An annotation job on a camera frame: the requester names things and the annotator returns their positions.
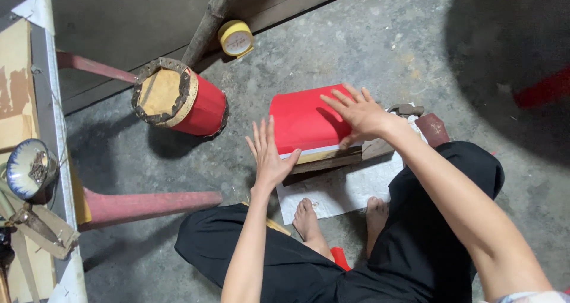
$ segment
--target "hammer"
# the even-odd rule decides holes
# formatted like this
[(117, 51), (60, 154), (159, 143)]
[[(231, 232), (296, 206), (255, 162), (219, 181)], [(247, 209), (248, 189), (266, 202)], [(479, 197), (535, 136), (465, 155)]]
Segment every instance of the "hammer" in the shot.
[(424, 114), (424, 106), (412, 106), (410, 104), (397, 104), (388, 109), (388, 112), (395, 111), (395, 114), (403, 117), (408, 118), (412, 115), (420, 117)]

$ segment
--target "ceramic bowl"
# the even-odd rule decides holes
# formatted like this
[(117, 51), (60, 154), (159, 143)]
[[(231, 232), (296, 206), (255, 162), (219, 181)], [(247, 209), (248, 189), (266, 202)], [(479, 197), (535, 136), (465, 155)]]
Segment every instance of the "ceramic bowl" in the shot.
[(10, 189), (23, 200), (32, 198), (56, 176), (58, 159), (43, 141), (26, 139), (10, 154), (6, 180)]

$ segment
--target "person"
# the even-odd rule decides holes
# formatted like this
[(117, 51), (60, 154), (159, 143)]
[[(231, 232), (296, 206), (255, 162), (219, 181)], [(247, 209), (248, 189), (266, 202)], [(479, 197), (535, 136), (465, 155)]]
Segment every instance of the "person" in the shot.
[(300, 155), (297, 149), (280, 159), (270, 116), (259, 129), (253, 122), (253, 139), (246, 138), (257, 163), (249, 208), (192, 213), (175, 243), (180, 256), (222, 287), (222, 302), (471, 302), (473, 264), (488, 302), (537, 296), (563, 302), (493, 202), (504, 181), (494, 156), (464, 141), (433, 149), (365, 88), (344, 86), (352, 98), (335, 90), (338, 100), (321, 96), (352, 125), (341, 148), (382, 138), (407, 165), (389, 185), (389, 208), (368, 200), (366, 264), (345, 271), (333, 262), (309, 199), (293, 221), (303, 243), (266, 226), (270, 193)]

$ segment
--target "left hand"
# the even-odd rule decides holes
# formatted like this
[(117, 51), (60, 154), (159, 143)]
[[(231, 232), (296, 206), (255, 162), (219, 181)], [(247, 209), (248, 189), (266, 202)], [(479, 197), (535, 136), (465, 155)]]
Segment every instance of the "left hand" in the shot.
[(265, 119), (261, 119), (259, 131), (257, 124), (253, 122), (253, 141), (246, 137), (247, 144), (257, 162), (257, 178), (254, 188), (273, 190), (290, 173), (293, 166), (299, 160), (301, 149), (296, 149), (287, 159), (281, 159), (275, 145), (275, 121), (269, 117), (269, 125), (266, 127)]

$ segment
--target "gray floor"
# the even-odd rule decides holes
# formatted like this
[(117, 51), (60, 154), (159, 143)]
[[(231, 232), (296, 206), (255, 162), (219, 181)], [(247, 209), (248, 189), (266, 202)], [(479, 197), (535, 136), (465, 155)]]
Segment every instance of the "gray floor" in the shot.
[[(254, 51), (243, 59), (217, 61), (202, 73), (231, 105), (227, 128), (213, 141), (138, 121), (126, 91), (67, 118), (72, 156), (84, 184), (99, 193), (220, 190), (224, 205), (238, 203), (255, 177), (243, 137), (252, 120), (267, 115), (271, 98), (349, 81), (387, 106), (422, 104), (444, 120), (452, 139), (496, 152), (507, 177), (497, 203), (553, 286), (565, 289), (568, 105), (523, 112), (505, 91), (518, 91), (570, 62), (568, 22), (557, 21), (568, 19), (567, 2), (337, 0), (257, 35)], [(275, 197), (270, 216), (282, 221)], [(221, 291), (173, 250), (182, 218), (84, 233), (89, 301), (218, 301)], [(361, 259), (360, 212), (319, 224), (332, 246), (345, 248), (350, 265)], [(481, 299), (477, 280), (473, 288), (474, 299)]]

